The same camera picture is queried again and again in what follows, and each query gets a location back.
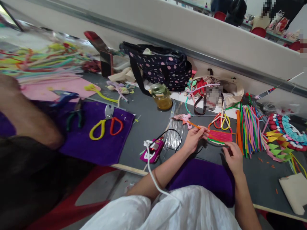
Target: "green felt triangle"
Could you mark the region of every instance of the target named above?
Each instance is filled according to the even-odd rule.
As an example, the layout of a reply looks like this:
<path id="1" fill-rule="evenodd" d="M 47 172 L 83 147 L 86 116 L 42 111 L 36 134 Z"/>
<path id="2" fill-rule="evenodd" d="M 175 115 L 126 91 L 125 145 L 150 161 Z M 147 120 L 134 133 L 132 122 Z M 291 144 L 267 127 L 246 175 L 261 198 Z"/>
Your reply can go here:
<path id="1" fill-rule="evenodd" d="M 274 156 L 276 156 L 281 152 L 281 149 L 272 149 L 271 152 L 273 153 Z"/>
<path id="2" fill-rule="evenodd" d="M 268 146 L 270 147 L 270 149 L 276 149 L 279 147 L 279 145 L 274 145 L 274 144 L 268 144 Z"/>
<path id="3" fill-rule="evenodd" d="M 285 155 L 285 157 L 284 157 L 284 159 L 286 159 L 286 160 L 291 159 L 291 158 L 292 158 L 292 156 L 290 156 L 290 155 Z"/>
<path id="4" fill-rule="evenodd" d="M 282 150 L 282 152 L 287 153 L 287 154 L 289 154 L 293 151 L 294 151 L 294 149 L 289 149 L 289 148 L 285 148 L 284 150 Z"/>
<path id="5" fill-rule="evenodd" d="M 277 155 L 276 157 L 279 159 L 284 159 L 286 155 Z"/>

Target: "gray table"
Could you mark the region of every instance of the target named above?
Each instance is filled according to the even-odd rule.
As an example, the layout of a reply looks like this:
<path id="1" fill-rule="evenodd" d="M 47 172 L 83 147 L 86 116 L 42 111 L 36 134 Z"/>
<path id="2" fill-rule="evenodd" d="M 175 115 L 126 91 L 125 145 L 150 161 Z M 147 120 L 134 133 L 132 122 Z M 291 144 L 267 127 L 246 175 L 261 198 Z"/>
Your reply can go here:
<path id="1" fill-rule="evenodd" d="M 117 92 L 110 92 L 106 88 L 106 80 L 100 75 L 85 74 L 84 78 L 101 87 L 101 92 L 107 97 L 114 99 L 118 98 Z M 134 94 L 127 95 L 129 104 L 121 100 L 120 106 L 131 113 L 135 113 L 136 117 L 142 116 L 139 122 L 134 123 L 132 126 L 119 163 L 113 165 L 113 167 L 140 175 L 146 175 L 148 172 L 146 163 L 139 159 L 140 153 L 144 150 L 143 141 L 157 138 L 166 130 L 171 111 L 159 111 L 156 103 L 151 97 L 142 94 L 139 88 L 135 88 L 134 91 Z M 103 101 L 97 94 L 92 97 Z M 186 113 L 184 103 L 180 107 L 179 113 Z M 206 112 L 206 115 L 210 114 L 214 113 L 210 111 Z M 191 118 L 191 122 L 197 125 L 208 126 L 213 118 L 214 117 L 194 117 Z M 236 120 L 230 120 L 233 132 L 236 132 Z M 185 127 L 182 145 L 186 134 L 187 129 Z M 169 149 L 162 151 L 157 163 L 151 165 L 151 168 L 156 168 L 173 154 L 174 150 Z M 307 169 L 306 158 L 304 156 L 305 153 L 293 152 L 293 154 L 304 168 Z M 221 147 L 206 144 L 196 156 L 206 161 L 224 165 Z M 305 212 L 303 216 L 298 216 L 293 213 L 278 181 L 281 177 L 293 174 L 289 163 L 275 162 L 265 152 L 261 152 L 252 155 L 252 159 L 243 159 L 243 169 L 247 177 L 249 191 L 255 208 L 307 222 L 307 212 Z"/>

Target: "pink handheld device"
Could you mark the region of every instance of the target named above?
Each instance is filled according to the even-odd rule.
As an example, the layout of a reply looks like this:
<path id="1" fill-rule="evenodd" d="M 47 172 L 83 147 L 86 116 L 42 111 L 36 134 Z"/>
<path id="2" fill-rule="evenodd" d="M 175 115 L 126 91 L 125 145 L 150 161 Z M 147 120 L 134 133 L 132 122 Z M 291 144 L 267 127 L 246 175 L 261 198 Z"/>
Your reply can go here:
<path id="1" fill-rule="evenodd" d="M 153 164 L 157 162 L 160 153 L 162 151 L 162 148 L 164 146 L 163 137 L 156 140 L 153 139 L 153 141 L 146 141 L 147 145 L 149 146 L 152 144 L 152 146 L 149 147 L 149 154 L 147 153 L 147 148 L 145 149 L 144 153 L 141 155 L 140 159 L 147 163 L 147 158 L 149 155 L 149 163 Z"/>

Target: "red scissors handle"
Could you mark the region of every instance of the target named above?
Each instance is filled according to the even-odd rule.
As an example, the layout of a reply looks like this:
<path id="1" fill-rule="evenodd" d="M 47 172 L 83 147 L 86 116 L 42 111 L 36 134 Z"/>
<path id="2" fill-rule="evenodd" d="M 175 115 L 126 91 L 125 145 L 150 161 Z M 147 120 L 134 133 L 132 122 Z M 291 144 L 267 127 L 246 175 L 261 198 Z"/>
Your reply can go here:
<path id="1" fill-rule="evenodd" d="M 118 122 L 120 123 L 121 127 L 120 127 L 120 129 L 119 129 L 116 133 L 113 133 L 114 122 L 115 122 L 115 121 L 118 121 Z M 111 134 L 112 136 L 115 136 L 115 135 L 119 134 L 119 133 L 122 131 L 123 127 L 124 127 L 124 124 L 122 123 L 122 121 L 119 120 L 119 119 L 116 118 L 116 117 L 113 117 L 113 118 L 112 118 L 112 122 L 111 122 L 110 134 Z"/>

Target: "white cable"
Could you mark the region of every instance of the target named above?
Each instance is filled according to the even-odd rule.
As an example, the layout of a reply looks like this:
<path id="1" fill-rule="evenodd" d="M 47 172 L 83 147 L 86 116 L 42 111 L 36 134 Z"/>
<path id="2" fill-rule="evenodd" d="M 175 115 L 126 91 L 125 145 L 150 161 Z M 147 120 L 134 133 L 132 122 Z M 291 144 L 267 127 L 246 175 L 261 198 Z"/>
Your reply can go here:
<path id="1" fill-rule="evenodd" d="M 146 141 L 144 141 L 144 145 L 145 145 L 146 148 L 147 148 L 147 167 L 148 167 L 148 171 L 149 171 L 149 174 L 150 174 L 150 176 L 151 176 L 151 178 L 152 178 L 152 180 L 153 180 L 153 183 L 154 183 L 154 185 L 156 186 L 157 190 L 158 190 L 160 193 L 163 193 L 163 194 L 165 194 L 165 195 L 167 195 L 167 196 L 170 196 L 170 197 L 172 197 L 172 198 L 174 198 L 175 200 L 178 201 L 178 206 L 176 207 L 176 209 L 170 214 L 169 217 L 167 217 L 167 218 L 156 228 L 156 229 L 159 229 L 162 225 L 164 225 L 164 224 L 165 224 L 165 223 L 166 223 L 166 222 L 177 212 L 177 210 L 179 209 L 180 205 L 182 205 L 182 203 L 181 203 L 181 201 L 180 201 L 177 197 L 175 197 L 175 196 L 173 196 L 172 194 L 170 194 L 170 193 L 168 193 L 168 192 L 165 192 L 165 191 L 163 191 L 162 189 L 159 188 L 159 186 L 158 186 L 156 180 L 154 179 L 153 173 L 151 172 L 150 166 L 149 166 L 149 155 L 150 155 L 150 154 L 149 154 L 149 146 L 147 145 L 147 142 L 146 142 Z"/>

